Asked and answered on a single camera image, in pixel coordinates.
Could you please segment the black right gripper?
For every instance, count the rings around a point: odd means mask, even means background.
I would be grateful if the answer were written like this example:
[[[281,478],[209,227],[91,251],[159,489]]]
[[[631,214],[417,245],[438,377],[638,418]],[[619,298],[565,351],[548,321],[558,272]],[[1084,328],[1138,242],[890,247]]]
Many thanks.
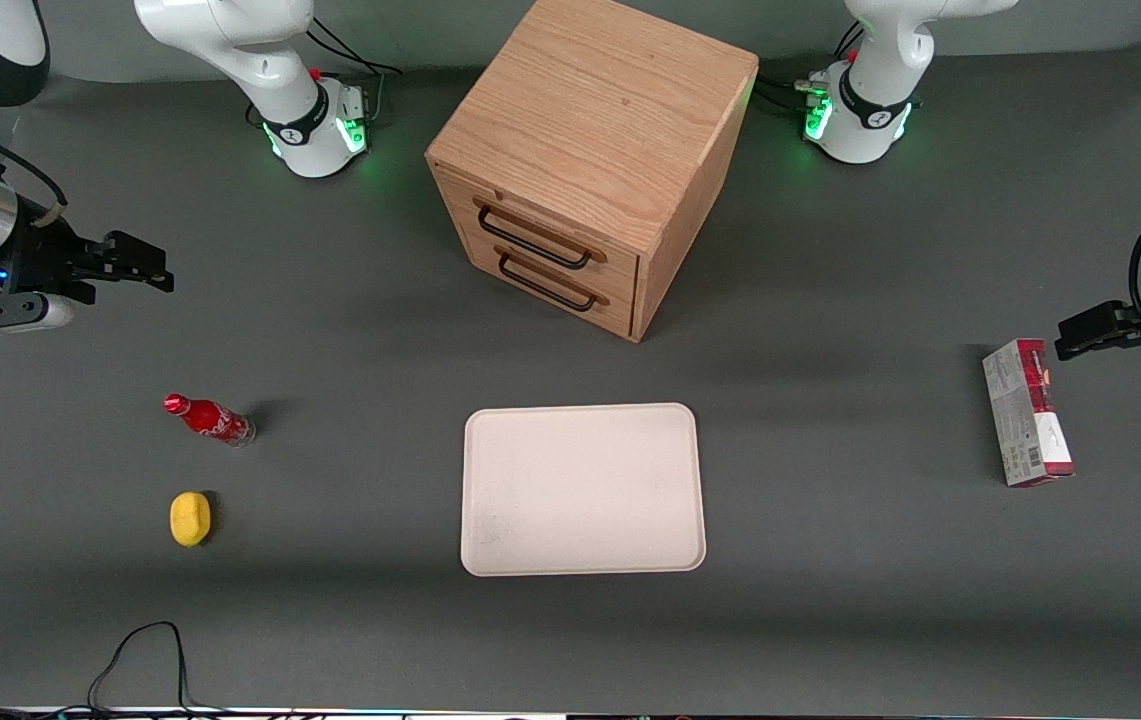
[[[0,290],[43,292],[94,305],[91,282],[136,282],[163,293],[173,292],[173,275],[165,272],[165,251],[126,232],[108,233],[108,256],[114,266],[96,250],[94,242],[78,236],[62,218],[37,227],[44,208],[21,200],[11,236],[0,246]],[[149,274],[145,272],[162,272]]]

